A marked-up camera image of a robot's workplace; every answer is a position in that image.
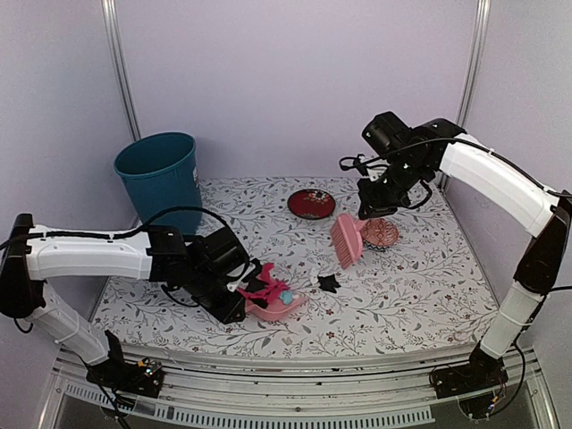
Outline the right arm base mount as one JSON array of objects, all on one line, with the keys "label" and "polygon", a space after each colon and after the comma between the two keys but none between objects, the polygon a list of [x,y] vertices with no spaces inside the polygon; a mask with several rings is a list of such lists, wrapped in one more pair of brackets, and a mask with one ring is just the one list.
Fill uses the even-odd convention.
[{"label": "right arm base mount", "polygon": [[461,400],[458,404],[461,412],[473,420],[486,419],[492,415],[508,380],[503,359],[490,357],[481,350],[480,343],[470,353],[467,363],[436,367],[429,374],[429,383],[438,399],[487,390],[482,395]]}]

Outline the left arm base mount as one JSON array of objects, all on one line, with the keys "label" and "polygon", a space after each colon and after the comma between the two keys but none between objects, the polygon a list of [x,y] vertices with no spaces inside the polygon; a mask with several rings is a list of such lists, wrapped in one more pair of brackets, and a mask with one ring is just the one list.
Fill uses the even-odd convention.
[{"label": "left arm base mount", "polygon": [[124,359],[119,339],[109,330],[105,337],[109,346],[106,358],[97,365],[88,365],[87,381],[114,392],[157,399],[164,381],[162,363],[150,357],[129,363]]}]

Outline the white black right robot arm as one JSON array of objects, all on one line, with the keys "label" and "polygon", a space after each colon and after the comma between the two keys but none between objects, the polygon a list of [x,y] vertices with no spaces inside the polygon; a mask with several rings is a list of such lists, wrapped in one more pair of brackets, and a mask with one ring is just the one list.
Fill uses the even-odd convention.
[{"label": "white black right robot arm", "polygon": [[487,197],[531,237],[498,314],[472,352],[472,363],[463,368],[462,382],[480,390],[556,283],[568,244],[571,196],[541,184],[444,118],[409,127],[386,112],[367,124],[362,137],[388,165],[380,177],[359,181],[360,219],[411,208],[409,190],[441,172]]}]

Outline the pink plastic dustpan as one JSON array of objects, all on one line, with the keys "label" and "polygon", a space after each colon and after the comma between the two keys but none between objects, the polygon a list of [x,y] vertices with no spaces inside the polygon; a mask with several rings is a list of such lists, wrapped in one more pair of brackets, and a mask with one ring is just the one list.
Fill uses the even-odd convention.
[{"label": "pink plastic dustpan", "polygon": [[245,304],[245,312],[267,321],[280,321],[292,314],[307,302],[307,297],[300,295],[293,290],[282,290],[280,294],[266,307],[260,307],[251,300]]}]

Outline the central colourful paper scrap pile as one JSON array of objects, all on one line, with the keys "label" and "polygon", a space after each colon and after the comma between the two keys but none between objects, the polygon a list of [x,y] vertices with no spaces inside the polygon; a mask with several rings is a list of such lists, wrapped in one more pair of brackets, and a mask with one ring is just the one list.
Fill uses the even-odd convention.
[{"label": "central colourful paper scrap pile", "polygon": [[[294,302],[294,292],[285,282],[273,278],[273,264],[264,264],[244,278],[245,287],[238,288],[240,295],[248,304],[262,309],[268,309],[274,303],[280,302],[284,306],[291,306]],[[321,276],[316,268],[309,274],[312,286],[330,293],[336,293],[341,287],[334,274]]]}]

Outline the pink plastic hand brush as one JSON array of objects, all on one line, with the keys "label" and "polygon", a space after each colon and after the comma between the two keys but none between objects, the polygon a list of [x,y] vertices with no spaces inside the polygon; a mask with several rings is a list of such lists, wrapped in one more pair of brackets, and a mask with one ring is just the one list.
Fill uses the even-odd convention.
[{"label": "pink plastic hand brush", "polygon": [[359,220],[347,213],[339,214],[332,228],[330,236],[334,251],[343,270],[356,263],[363,252],[363,239],[361,230],[366,226],[367,220]]}]

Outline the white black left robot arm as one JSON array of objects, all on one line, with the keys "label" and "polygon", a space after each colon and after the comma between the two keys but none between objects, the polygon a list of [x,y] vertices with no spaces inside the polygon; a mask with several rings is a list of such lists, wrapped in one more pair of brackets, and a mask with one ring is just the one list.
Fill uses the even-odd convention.
[{"label": "white black left robot arm", "polygon": [[58,231],[19,214],[1,246],[1,313],[26,319],[74,351],[114,388],[132,381],[117,337],[93,327],[48,286],[56,277],[118,276],[183,289],[222,324],[240,322],[245,299],[229,290],[248,270],[249,256],[224,225],[206,236],[143,223],[130,231]]}]

